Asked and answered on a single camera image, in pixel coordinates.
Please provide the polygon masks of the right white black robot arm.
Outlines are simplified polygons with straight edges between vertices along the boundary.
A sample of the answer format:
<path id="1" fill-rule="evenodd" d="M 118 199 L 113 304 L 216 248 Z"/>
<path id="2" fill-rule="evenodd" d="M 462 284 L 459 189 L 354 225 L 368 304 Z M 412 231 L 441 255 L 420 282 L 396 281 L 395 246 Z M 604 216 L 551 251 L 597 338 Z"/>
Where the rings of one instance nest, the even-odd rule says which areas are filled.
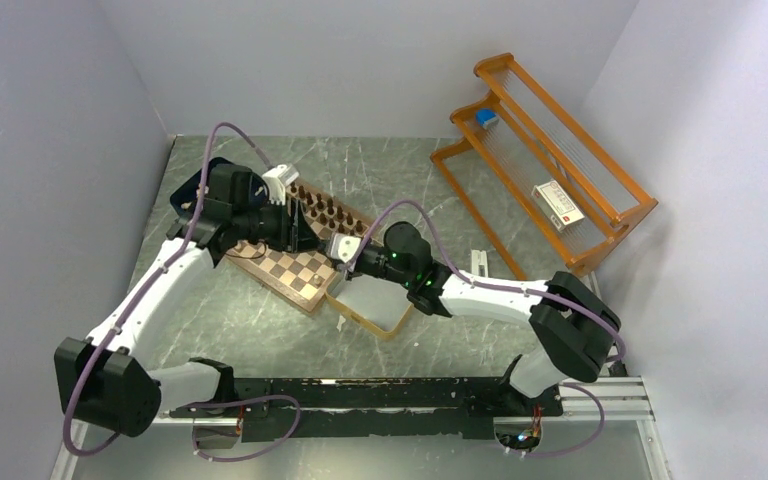
<path id="1" fill-rule="evenodd" d="M 621 322 L 575 275 L 559 271 L 548 280 L 511 281 L 470 274 L 436 260 L 431 246 L 410 223 L 389 227 L 382 245 L 361 240 L 337 243 L 337 258 L 352 273 L 401 285 L 408 301 L 426 315 L 477 316 L 526 325 L 537 347 L 515 360 L 499 398 L 522 414 L 540 394 L 571 378 L 591 383 L 603 365 L 621 357 Z"/>

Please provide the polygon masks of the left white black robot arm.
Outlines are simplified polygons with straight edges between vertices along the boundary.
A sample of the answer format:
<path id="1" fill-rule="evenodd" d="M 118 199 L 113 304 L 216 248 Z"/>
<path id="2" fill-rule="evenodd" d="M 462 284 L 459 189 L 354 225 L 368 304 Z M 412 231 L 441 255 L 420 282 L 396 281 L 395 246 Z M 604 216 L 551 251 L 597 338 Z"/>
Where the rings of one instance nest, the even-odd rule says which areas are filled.
<path id="1" fill-rule="evenodd" d="M 143 364 L 158 328 L 193 282 L 239 242 L 287 253 L 319 247 L 300 201 L 288 193 L 298 176 L 287 164 L 257 175 L 222 161 L 189 181 L 196 199 L 168 231 L 152 267 L 85 338 L 66 338 L 55 351 L 66 431 L 81 420 L 136 437 L 161 412 L 195 404 L 214 416 L 233 409 L 238 395 L 230 366 L 203 358 L 154 371 Z"/>

